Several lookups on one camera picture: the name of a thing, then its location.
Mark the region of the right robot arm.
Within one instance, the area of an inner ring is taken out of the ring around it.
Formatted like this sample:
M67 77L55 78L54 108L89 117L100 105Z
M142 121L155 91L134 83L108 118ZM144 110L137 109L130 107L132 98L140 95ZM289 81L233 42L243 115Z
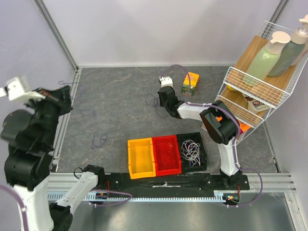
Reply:
M236 149L236 139L241 129L238 120L224 102L217 100L201 104L180 101L171 86L160 88L158 95L160 105L171 117L203 122L210 138L218 144L221 186L228 190L236 186L242 175Z

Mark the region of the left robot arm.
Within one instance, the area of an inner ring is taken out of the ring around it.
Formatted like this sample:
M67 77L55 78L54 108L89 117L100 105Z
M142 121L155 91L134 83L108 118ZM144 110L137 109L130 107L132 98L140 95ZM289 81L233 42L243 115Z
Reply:
M92 189L104 187L102 167L88 165L64 197L54 203L47 199L47 187L59 118L72 110L70 87L26 91L16 83L1 88L1 96L21 101L34 113L16 110L2 125L1 139L7 141L6 181L13 187L19 204L22 230L67 231L77 207Z

